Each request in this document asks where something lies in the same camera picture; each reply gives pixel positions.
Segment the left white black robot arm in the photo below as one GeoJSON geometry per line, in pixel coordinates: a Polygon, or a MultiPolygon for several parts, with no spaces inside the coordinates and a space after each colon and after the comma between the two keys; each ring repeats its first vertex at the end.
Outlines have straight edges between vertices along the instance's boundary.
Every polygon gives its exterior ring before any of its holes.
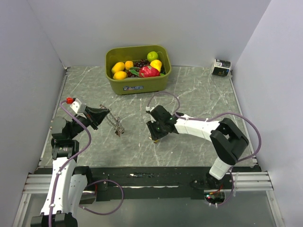
{"type": "Polygon", "coordinates": [[[93,186],[89,167],[77,166],[79,142],[75,137],[91,126],[97,130],[110,113],[107,108],[85,107],[71,121],[55,117],[51,122],[53,172],[40,215],[32,217],[32,227],[76,227],[77,208],[82,192],[93,186]]]}

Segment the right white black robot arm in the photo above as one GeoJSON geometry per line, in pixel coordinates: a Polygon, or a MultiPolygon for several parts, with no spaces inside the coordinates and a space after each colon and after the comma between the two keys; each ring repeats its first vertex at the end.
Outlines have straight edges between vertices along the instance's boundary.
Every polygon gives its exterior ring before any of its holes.
{"type": "Polygon", "coordinates": [[[209,170],[207,183],[211,188],[223,184],[223,177],[242,156],[249,140],[229,118],[221,121],[196,121],[194,118],[176,113],[171,115],[163,106],[146,107],[151,120],[147,122],[153,141],[170,133],[196,136],[212,142],[217,158],[209,170]]]}

